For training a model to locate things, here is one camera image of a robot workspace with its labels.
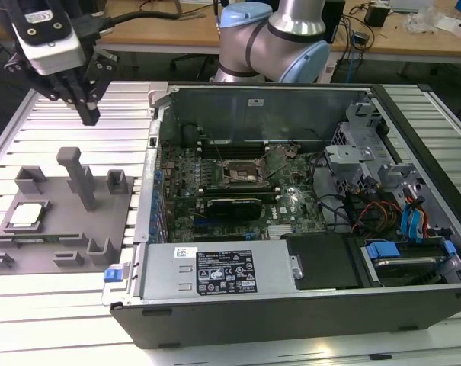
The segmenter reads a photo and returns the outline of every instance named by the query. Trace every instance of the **warning label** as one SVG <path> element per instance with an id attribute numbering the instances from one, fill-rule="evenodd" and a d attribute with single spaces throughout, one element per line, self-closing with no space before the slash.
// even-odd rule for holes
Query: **warning label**
<path id="1" fill-rule="evenodd" d="M 252 251 L 198 252 L 197 292 L 200 295 L 258 292 Z"/>

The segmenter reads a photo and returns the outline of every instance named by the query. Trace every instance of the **blue tab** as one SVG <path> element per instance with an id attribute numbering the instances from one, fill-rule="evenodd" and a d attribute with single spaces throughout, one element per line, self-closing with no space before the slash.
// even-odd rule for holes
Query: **blue tab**
<path id="1" fill-rule="evenodd" d="M 408 218 L 410 216 L 410 205 L 407 204 L 401 217 L 401 234 L 406 235 L 408 232 Z"/>
<path id="2" fill-rule="evenodd" d="M 377 257 L 379 257 L 379 253 L 377 252 L 377 249 L 373 244 L 371 244 L 370 246 L 367 246 L 366 250 L 367 250 L 367 254 L 369 255 L 369 258 L 376 259 Z"/>
<path id="3" fill-rule="evenodd" d="M 413 212 L 413 216 L 412 216 L 411 222 L 410 222 L 410 230 L 409 230 L 409 234 L 408 234 L 410 239 L 417 239 L 418 238 L 417 232 L 418 232 L 418 223 L 420 222 L 420 219 L 421 219 L 420 212 L 418 210 L 415 210 L 415 212 Z"/>
<path id="4" fill-rule="evenodd" d="M 446 240 L 443 242 L 443 244 L 445 245 L 445 250 L 447 253 L 449 253 L 449 255 L 454 255 L 457 253 L 455 245 L 450 240 Z"/>
<path id="5" fill-rule="evenodd" d="M 107 283 L 121 282 L 123 280 L 123 269 L 109 268 L 105 270 L 103 281 Z"/>
<path id="6" fill-rule="evenodd" d="M 379 258 L 401 256 L 394 242 L 373 242 L 370 246 L 376 250 Z"/>

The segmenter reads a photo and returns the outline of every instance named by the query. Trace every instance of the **wooden desk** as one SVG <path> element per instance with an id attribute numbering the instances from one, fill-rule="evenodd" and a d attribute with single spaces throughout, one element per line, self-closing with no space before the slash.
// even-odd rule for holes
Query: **wooden desk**
<path id="1" fill-rule="evenodd" d="M 344 14 L 348 14 L 352 7 L 363 2 L 364 0 L 347 0 Z M 451 14 L 455 4 L 456 0 L 436 1 L 436 7 L 444 14 Z M 363 21 L 365 14 L 366 11 L 362 10 L 357 12 L 354 17 Z M 373 27 L 376 40 L 373 47 L 367 52 L 395 55 L 461 57 L 460 38 L 441 29 L 438 29 L 434 34 L 409 34 L 403 25 L 406 18 L 406 14 L 391 14 L 387 17 L 383 27 Z M 352 28 L 356 31 L 370 34 L 370 31 L 366 27 L 354 20 L 352 20 Z M 332 50 L 343 51 L 345 41 L 345 29 L 344 27 L 340 27 Z"/>
<path id="2" fill-rule="evenodd" d="M 108 0 L 107 15 L 117 16 L 138 11 L 139 0 Z M 202 5 L 183 4 L 183 12 Z M 176 12 L 172 1 L 156 1 L 144 6 L 144 10 Z M 219 37 L 216 32 L 213 8 L 196 12 L 204 18 L 180 21 L 162 19 L 136 19 L 119 24 L 112 34 L 103 37 L 100 44 L 109 50 L 132 52 L 168 53 L 219 53 Z"/>
<path id="3" fill-rule="evenodd" d="M 344 13 L 348 14 L 355 5 L 363 0 L 347 0 Z M 437 0 L 436 7 L 444 14 L 452 14 L 456 0 Z M 357 12 L 354 17 L 363 21 L 366 11 Z M 404 63 L 461 63 L 461 39 L 452 33 L 438 29 L 436 33 L 409 34 L 404 27 L 406 14 L 391 14 L 383 27 L 373 27 L 376 37 L 373 46 L 365 52 L 364 59 L 378 61 L 401 61 Z M 351 20 L 354 31 L 370 34 L 367 27 Z M 347 44 L 345 29 L 340 26 L 335 42 L 331 45 L 330 56 L 320 83 L 329 83 L 337 61 L 342 57 Z"/>

